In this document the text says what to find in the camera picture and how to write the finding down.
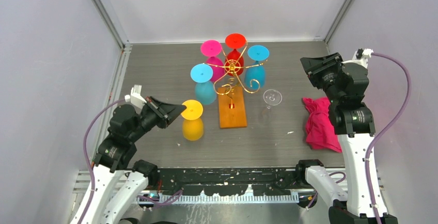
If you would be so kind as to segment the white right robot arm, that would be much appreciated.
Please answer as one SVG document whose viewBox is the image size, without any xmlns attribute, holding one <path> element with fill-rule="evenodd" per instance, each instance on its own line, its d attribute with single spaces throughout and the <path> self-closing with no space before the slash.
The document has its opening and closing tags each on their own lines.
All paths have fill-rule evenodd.
<svg viewBox="0 0 438 224">
<path fill-rule="evenodd" d="M 382 198 L 373 153 L 376 132 L 371 110 L 363 102 L 369 85 L 368 60 L 372 49 L 359 49 L 351 60 L 341 55 L 301 58 L 312 85 L 330 101 L 328 115 L 341 145 L 347 177 L 343 190 L 317 159 L 300 160 L 295 182 L 313 187 L 328 206 L 330 223 L 397 223 Z"/>
</svg>

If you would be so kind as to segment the pink wine glass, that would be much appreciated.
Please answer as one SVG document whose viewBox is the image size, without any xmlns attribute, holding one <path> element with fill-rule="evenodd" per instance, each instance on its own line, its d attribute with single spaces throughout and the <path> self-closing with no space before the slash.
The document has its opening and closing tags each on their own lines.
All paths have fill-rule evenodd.
<svg viewBox="0 0 438 224">
<path fill-rule="evenodd" d="M 206 63 L 210 64 L 213 70 L 210 81 L 217 81 L 225 74 L 224 63 L 218 58 L 218 55 L 222 52 L 222 45 L 217 40 L 208 40 L 201 45 L 200 51 L 204 56 L 207 56 Z"/>
</svg>

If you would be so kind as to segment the red wine glass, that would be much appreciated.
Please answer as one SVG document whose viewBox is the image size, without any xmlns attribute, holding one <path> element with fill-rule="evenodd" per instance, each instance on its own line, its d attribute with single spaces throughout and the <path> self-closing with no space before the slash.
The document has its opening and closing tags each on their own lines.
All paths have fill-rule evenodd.
<svg viewBox="0 0 438 224">
<path fill-rule="evenodd" d="M 238 51 L 238 49 L 247 45 L 246 38 L 239 33 L 233 33 L 226 37 L 225 44 L 232 49 L 231 52 L 227 54 L 227 59 L 225 62 L 225 66 L 229 66 L 230 61 L 237 61 L 238 67 L 244 66 L 244 57 L 241 55 L 242 53 Z"/>
</svg>

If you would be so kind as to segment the blue wine glass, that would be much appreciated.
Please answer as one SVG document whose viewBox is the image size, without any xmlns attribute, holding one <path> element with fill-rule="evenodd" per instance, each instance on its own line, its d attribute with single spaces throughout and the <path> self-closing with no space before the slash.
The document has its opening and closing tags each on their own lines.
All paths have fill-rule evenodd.
<svg viewBox="0 0 438 224">
<path fill-rule="evenodd" d="M 247 54 L 254 64 L 245 69 L 244 81 L 251 91 L 256 91 L 265 85 L 266 71 L 263 62 L 267 60 L 270 52 L 263 45 L 253 45 L 248 49 Z"/>
<path fill-rule="evenodd" d="M 211 82 L 213 70 L 209 65 L 200 63 L 192 67 L 190 71 L 191 79 L 196 83 L 195 97 L 203 105 L 212 104 L 217 97 Z"/>
</svg>

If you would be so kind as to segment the yellow wine glass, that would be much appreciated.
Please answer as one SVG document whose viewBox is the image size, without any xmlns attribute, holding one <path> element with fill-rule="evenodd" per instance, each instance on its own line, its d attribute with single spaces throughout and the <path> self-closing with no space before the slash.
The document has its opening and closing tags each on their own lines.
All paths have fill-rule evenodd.
<svg viewBox="0 0 438 224">
<path fill-rule="evenodd" d="M 186 109 L 181 113 L 182 135 L 186 140 L 197 141 L 204 135 L 204 123 L 201 119 L 204 108 L 197 100 L 186 100 L 183 105 Z"/>
</svg>

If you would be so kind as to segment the crumpled pink cloth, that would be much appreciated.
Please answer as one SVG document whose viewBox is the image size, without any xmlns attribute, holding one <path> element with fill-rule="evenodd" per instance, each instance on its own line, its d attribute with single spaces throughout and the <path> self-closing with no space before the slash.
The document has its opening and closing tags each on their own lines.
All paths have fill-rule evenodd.
<svg viewBox="0 0 438 224">
<path fill-rule="evenodd" d="M 305 124 L 306 143 L 313 150 L 329 149 L 342 153 L 341 145 L 329 119 L 329 99 L 327 97 L 318 99 L 302 98 L 302 101 L 309 112 Z"/>
</svg>

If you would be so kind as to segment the clear wine glass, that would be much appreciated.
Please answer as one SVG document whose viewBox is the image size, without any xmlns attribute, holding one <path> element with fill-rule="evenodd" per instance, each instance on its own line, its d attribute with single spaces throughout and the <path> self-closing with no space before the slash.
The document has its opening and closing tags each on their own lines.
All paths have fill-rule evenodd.
<svg viewBox="0 0 438 224">
<path fill-rule="evenodd" d="M 262 98 L 265 103 L 265 107 L 259 114 L 259 121 L 261 124 L 267 125 L 274 115 L 273 107 L 282 102 L 283 96 L 278 90 L 268 89 L 263 93 Z"/>
</svg>

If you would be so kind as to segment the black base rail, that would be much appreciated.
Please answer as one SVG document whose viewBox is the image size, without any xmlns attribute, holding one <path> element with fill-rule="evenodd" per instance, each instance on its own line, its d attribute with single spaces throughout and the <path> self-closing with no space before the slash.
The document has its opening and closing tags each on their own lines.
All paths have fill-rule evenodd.
<svg viewBox="0 0 438 224">
<path fill-rule="evenodd" d="M 285 196 L 315 191 L 293 167 L 160 168 L 146 190 L 166 195 L 182 190 L 184 196 L 241 196 L 250 191 L 255 196 Z"/>
</svg>

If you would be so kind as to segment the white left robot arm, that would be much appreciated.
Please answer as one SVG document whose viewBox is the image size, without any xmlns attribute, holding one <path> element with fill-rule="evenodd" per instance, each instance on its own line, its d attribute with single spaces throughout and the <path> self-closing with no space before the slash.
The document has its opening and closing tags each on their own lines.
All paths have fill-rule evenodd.
<svg viewBox="0 0 438 224">
<path fill-rule="evenodd" d="M 92 161 L 85 155 L 90 183 L 71 223 L 119 223 L 144 189 L 154 189 L 160 178 L 157 165 L 138 160 L 129 167 L 137 151 L 135 142 L 156 126 L 167 128 L 186 110 L 184 105 L 138 93 L 108 108 L 114 109 L 108 135 Z"/>
</svg>

